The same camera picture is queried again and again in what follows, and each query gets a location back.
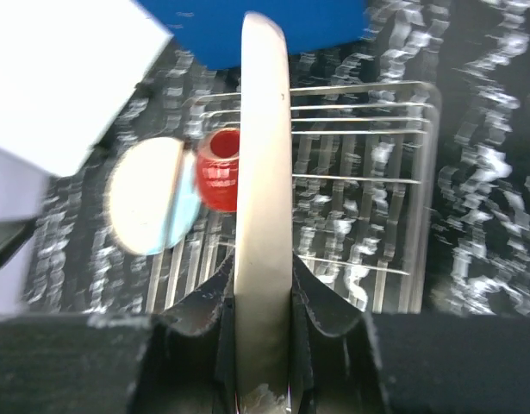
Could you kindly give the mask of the cream and blue plate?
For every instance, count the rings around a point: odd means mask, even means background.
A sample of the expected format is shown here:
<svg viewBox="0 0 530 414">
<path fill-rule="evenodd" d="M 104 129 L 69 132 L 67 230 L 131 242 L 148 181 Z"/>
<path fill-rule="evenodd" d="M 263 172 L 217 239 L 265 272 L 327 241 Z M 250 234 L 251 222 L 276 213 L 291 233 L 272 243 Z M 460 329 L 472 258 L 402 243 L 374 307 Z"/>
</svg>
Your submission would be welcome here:
<svg viewBox="0 0 530 414">
<path fill-rule="evenodd" d="M 109 175 L 104 215 L 115 242 L 154 255 L 184 239 L 198 216 L 195 153 L 173 137 L 154 137 L 124 152 Z"/>
</svg>

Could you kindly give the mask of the whiteboard with red writing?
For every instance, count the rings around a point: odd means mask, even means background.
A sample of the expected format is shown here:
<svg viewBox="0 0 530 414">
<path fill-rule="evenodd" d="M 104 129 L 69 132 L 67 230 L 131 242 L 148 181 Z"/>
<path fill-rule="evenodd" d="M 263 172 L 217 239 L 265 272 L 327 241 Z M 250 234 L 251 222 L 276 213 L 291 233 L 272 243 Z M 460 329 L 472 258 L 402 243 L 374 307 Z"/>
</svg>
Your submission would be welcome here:
<svg viewBox="0 0 530 414">
<path fill-rule="evenodd" d="M 169 40 L 132 1 L 0 1 L 0 149 L 73 175 Z"/>
</svg>

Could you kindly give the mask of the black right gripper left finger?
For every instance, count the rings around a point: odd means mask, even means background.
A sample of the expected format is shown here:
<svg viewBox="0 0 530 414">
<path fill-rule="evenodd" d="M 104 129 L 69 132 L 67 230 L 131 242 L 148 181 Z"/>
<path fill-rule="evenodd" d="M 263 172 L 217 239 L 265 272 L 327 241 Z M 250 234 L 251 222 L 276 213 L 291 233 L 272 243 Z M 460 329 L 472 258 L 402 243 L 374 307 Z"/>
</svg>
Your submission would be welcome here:
<svg viewBox="0 0 530 414">
<path fill-rule="evenodd" d="M 233 413 L 234 261 L 159 314 L 0 315 L 0 413 Z"/>
</svg>

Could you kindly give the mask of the red bowl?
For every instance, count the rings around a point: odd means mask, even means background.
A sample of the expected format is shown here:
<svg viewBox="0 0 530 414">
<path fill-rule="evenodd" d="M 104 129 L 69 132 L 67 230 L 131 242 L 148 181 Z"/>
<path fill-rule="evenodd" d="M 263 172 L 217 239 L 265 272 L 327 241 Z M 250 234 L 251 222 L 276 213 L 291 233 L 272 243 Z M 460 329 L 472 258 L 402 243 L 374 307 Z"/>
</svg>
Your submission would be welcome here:
<svg viewBox="0 0 530 414">
<path fill-rule="evenodd" d="M 211 210 L 237 209 L 240 131 L 216 129 L 201 141 L 196 154 L 196 185 Z"/>
</svg>

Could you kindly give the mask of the cream and pink plate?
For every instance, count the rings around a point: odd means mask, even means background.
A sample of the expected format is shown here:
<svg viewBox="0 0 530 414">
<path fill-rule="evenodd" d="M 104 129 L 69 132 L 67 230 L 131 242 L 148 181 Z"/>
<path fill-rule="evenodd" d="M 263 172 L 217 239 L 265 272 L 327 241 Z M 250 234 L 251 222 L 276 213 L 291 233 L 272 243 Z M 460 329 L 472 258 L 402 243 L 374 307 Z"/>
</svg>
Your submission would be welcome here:
<svg viewBox="0 0 530 414">
<path fill-rule="evenodd" d="M 241 35 L 234 257 L 236 392 L 242 413 L 284 413 L 292 286 L 290 80 L 281 28 L 256 12 Z"/>
</svg>

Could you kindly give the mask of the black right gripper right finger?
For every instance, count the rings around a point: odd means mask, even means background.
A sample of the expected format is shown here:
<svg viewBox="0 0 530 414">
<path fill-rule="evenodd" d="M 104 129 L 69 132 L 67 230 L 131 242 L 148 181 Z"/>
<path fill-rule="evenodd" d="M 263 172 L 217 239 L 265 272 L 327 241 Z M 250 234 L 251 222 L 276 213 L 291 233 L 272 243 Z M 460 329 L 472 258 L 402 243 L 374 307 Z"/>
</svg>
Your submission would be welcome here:
<svg viewBox="0 0 530 414">
<path fill-rule="evenodd" d="M 364 313 L 293 261 L 295 413 L 530 413 L 530 317 Z"/>
</svg>

